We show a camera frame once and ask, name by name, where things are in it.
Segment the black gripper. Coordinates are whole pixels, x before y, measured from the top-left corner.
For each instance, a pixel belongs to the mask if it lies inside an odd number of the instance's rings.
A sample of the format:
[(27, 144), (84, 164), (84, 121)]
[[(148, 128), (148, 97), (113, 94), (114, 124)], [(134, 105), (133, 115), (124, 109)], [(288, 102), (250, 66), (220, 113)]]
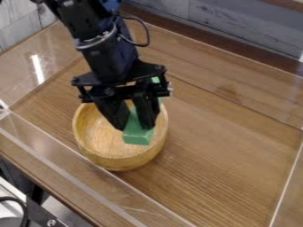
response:
[[(70, 84), (78, 88), (78, 98), (84, 103), (93, 100), (85, 86), (100, 89), (100, 97), (105, 99), (130, 99), (134, 89), (121, 88), (128, 82), (141, 82), (158, 78), (158, 81), (146, 88), (146, 94), (134, 96), (132, 103), (136, 108), (138, 122), (142, 129), (152, 129), (160, 104), (156, 97), (166, 97), (170, 92), (169, 83), (165, 80), (165, 67), (146, 63), (138, 59), (137, 46), (124, 23), (109, 23), (105, 27), (94, 27), (90, 24), (69, 24), (76, 50), (82, 54), (89, 65), (89, 72), (72, 79)], [(112, 127), (124, 130), (129, 118), (129, 108), (122, 100), (97, 100), (94, 105)]]

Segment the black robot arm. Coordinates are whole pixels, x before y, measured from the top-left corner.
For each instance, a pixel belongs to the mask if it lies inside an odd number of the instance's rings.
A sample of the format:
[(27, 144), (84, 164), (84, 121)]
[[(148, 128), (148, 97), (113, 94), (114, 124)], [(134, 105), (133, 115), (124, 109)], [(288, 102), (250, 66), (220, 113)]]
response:
[(134, 105), (138, 122), (152, 129), (160, 113), (158, 98), (169, 95), (165, 66), (140, 60), (136, 43), (120, 14), (120, 0), (30, 0), (43, 4), (63, 24), (76, 50), (89, 65), (89, 72), (70, 84), (78, 98), (92, 103), (114, 129), (122, 130), (130, 116), (125, 104)]

